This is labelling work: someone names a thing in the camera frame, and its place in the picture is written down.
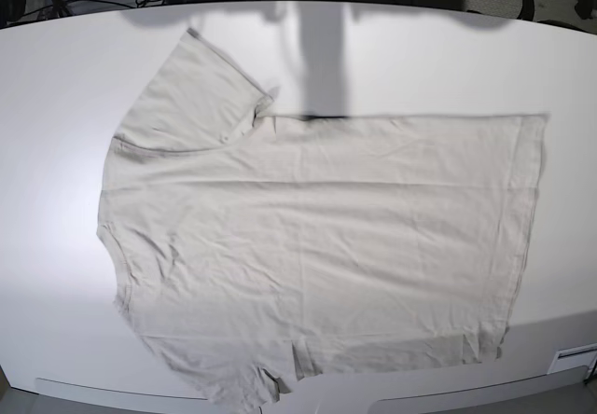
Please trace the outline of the light grey T-shirt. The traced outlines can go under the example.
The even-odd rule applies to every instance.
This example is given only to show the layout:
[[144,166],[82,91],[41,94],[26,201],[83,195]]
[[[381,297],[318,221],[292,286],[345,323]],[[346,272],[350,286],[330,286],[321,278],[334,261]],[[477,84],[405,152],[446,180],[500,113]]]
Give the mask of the light grey T-shirt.
[[186,32],[116,130],[97,234],[142,343],[239,413],[321,374],[497,359],[547,117],[270,107]]

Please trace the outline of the white label sticker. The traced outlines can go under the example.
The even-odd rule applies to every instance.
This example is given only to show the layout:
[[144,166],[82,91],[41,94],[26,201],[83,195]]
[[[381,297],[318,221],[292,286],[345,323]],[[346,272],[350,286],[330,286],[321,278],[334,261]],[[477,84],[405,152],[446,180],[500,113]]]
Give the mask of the white label sticker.
[[596,363],[597,345],[595,343],[570,349],[559,350],[555,353],[548,373],[585,367],[590,373]]

